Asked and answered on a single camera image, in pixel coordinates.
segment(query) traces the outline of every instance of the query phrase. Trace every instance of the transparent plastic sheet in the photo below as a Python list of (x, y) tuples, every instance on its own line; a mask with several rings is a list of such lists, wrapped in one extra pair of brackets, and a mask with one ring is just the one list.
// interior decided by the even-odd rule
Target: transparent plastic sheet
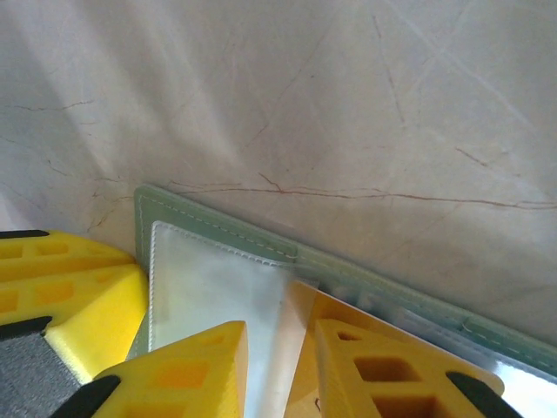
[[(239, 251), (175, 226), (153, 224), (149, 348), (228, 320), (246, 320), (250, 369), (245, 417), (281, 417), (322, 272)], [(524, 417), (557, 416), (557, 379), (470, 341), (377, 294), (339, 285), (326, 292), (497, 374), (503, 398)]]

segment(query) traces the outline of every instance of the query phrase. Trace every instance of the marble wall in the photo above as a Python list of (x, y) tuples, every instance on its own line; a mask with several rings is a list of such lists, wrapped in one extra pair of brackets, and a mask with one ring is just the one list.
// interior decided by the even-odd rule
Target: marble wall
[(0, 227), (150, 182), (557, 343), (557, 3), (3, 0)]

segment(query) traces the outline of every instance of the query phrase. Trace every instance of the marble surface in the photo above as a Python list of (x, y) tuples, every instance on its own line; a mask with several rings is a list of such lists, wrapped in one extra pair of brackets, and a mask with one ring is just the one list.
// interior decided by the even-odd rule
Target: marble surface
[(149, 182), (557, 344), (557, 3), (4, 0), (0, 227)]

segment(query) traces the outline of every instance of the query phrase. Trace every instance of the white marble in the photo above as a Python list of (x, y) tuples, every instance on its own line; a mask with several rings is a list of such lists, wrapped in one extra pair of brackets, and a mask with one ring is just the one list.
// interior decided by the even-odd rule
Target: white marble
[(556, 4), (4, 0), (0, 227), (150, 182), (557, 343)]

